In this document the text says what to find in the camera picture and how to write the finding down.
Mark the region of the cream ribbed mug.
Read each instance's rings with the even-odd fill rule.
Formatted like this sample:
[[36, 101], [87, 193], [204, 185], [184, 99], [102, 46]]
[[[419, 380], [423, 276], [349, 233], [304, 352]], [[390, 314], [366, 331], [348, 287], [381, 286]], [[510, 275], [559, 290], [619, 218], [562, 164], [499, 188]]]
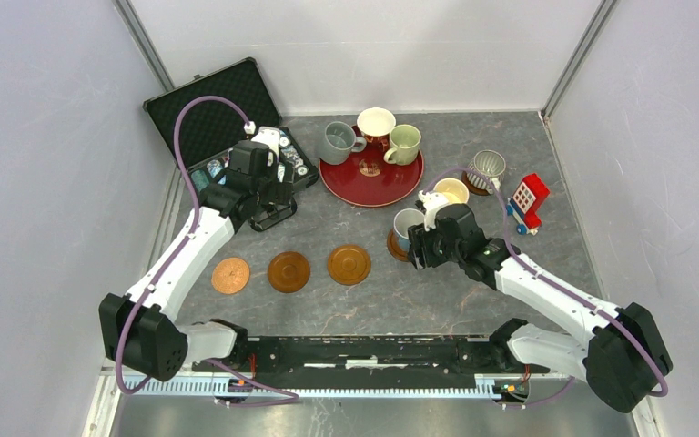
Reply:
[[443, 178], [439, 180], [434, 191], [441, 193], [451, 204], [467, 203], [470, 198], [470, 191], [467, 186], [457, 178]]

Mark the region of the wooden coaster four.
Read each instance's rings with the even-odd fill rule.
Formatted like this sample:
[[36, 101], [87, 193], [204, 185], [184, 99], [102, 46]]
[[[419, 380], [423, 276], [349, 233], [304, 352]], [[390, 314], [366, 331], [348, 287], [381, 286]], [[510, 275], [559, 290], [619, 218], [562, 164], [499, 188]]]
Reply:
[[468, 174], [466, 172], [463, 172], [461, 175], [461, 182], [467, 187], [467, 189], [470, 191], [470, 193], [478, 195], [478, 196], [489, 196], [490, 192], [486, 189], [482, 188], [477, 188], [475, 187], [469, 180]]

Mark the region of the blue handled white mug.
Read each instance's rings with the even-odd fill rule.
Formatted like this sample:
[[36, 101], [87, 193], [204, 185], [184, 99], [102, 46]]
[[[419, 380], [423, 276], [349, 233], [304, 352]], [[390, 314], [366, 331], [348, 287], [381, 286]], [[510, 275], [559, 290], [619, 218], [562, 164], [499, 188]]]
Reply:
[[395, 242], [406, 253], [410, 248], [409, 228], [424, 223], [424, 214], [416, 208], [405, 208], [399, 211], [393, 220]]

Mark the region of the wooden coaster two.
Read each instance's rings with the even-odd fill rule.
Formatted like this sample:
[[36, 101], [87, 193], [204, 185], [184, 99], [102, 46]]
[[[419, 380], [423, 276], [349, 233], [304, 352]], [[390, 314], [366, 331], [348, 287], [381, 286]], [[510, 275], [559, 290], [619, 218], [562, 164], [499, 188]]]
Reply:
[[394, 229], [391, 229], [388, 232], [388, 235], [386, 238], [386, 245], [387, 245], [387, 249], [388, 249], [389, 254], [394, 259], [401, 261], [401, 262], [408, 262], [407, 252], [400, 248], [400, 245], [398, 244], [397, 235], [394, 232]]

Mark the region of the grey striped cup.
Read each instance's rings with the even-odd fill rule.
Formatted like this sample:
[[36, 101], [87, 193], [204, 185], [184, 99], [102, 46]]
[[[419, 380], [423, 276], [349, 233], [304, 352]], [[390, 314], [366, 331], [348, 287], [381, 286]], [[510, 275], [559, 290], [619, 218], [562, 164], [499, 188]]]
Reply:
[[470, 173], [468, 176], [470, 183], [478, 190], [492, 194], [495, 188], [501, 186], [507, 165], [503, 155], [499, 152], [482, 150], [473, 157], [469, 168], [489, 180], [487, 183], [484, 179]]

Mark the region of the woven cork coaster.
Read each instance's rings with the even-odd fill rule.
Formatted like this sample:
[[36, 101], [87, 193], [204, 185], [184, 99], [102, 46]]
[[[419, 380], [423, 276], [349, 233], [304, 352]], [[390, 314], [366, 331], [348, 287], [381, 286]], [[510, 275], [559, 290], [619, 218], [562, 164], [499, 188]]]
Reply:
[[241, 258], [227, 258], [221, 260], [213, 269], [210, 283], [215, 291], [232, 295], [240, 292], [248, 284], [250, 268], [248, 263]]

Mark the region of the wooden coaster three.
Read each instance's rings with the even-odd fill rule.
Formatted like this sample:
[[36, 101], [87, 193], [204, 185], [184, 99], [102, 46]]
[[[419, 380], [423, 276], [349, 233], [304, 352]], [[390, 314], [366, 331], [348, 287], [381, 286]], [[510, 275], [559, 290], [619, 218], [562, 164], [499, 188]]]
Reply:
[[281, 293], [293, 293], [309, 281], [311, 268], [307, 258], [299, 252], [287, 251], [276, 255], [268, 265], [268, 282]]

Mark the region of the grey mug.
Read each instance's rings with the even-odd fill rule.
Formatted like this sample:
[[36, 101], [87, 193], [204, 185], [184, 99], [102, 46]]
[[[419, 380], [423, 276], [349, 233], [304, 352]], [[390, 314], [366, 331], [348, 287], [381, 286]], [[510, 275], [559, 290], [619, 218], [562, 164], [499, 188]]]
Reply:
[[319, 159], [329, 165], [345, 162], [352, 153], [359, 153], [367, 146], [367, 140], [354, 129], [340, 121], [327, 124], [317, 151]]

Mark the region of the red round tray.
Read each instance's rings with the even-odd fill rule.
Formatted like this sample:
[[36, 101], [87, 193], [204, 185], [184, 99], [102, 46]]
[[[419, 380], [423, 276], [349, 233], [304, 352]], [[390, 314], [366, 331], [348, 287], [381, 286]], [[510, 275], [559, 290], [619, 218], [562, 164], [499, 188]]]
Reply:
[[[357, 134], [360, 130], [351, 126]], [[359, 153], [352, 153], [339, 165], [329, 165], [319, 160], [322, 182], [336, 197], [354, 206], [380, 208], [396, 203], [420, 184], [424, 173], [422, 155], [407, 166], [387, 164], [385, 151], [369, 146]]]

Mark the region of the green mug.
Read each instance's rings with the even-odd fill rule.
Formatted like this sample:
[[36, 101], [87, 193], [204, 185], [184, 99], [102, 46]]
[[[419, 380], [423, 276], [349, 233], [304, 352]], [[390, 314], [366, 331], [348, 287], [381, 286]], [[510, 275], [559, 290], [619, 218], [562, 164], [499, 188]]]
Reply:
[[421, 132], [412, 125], [397, 125], [389, 134], [389, 147], [383, 159], [387, 164], [407, 166], [420, 152]]

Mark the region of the wooden coaster five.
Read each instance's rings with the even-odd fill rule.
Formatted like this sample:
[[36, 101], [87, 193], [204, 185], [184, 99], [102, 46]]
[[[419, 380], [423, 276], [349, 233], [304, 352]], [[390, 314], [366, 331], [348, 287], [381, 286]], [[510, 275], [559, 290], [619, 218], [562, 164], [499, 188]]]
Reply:
[[342, 285], [357, 285], [371, 270], [370, 255], [363, 247], [346, 244], [336, 247], [328, 256], [327, 269], [331, 278]]

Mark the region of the white bowl cup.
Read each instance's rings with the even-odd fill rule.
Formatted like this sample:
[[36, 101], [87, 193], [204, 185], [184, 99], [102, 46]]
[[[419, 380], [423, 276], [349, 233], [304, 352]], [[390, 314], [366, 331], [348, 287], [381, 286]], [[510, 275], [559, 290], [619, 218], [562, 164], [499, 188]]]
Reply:
[[359, 113], [356, 125], [369, 146], [386, 151], [389, 147], [390, 132], [396, 127], [397, 120], [388, 109], [371, 107]]

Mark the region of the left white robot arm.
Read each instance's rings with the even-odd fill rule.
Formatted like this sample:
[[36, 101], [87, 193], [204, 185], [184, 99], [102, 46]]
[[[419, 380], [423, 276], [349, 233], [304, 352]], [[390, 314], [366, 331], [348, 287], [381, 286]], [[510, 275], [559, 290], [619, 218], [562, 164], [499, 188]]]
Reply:
[[116, 384], [126, 393], [152, 379], [168, 381], [187, 362], [216, 359], [228, 371], [242, 369], [249, 346], [239, 328], [207, 321], [178, 326], [176, 318], [210, 259], [240, 227], [268, 208], [295, 207], [292, 167], [279, 162], [279, 140], [238, 142], [219, 175], [202, 190], [189, 189], [187, 224], [148, 273], [126, 293], [107, 294], [98, 313]]

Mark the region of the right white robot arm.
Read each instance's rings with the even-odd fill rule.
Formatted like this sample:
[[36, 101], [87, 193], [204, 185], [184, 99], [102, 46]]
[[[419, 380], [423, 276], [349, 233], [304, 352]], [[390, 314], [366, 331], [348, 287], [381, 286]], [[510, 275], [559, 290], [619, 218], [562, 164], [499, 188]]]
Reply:
[[586, 382], [603, 403], [622, 413], [647, 397], [667, 394], [665, 378], [673, 363], [644, 306], [621, 307], [576, 289], [508, 237], [486, 237], [465, 204], [427, 212], [407, 234], [408, 259], [416, 268], [453, 262], [469, 279], [522, 301], [562, 328], [556, 333], [523, 320], [506, 323], [489, 348], [496, 369], [513, 371], [523, 363], [565, 373]]

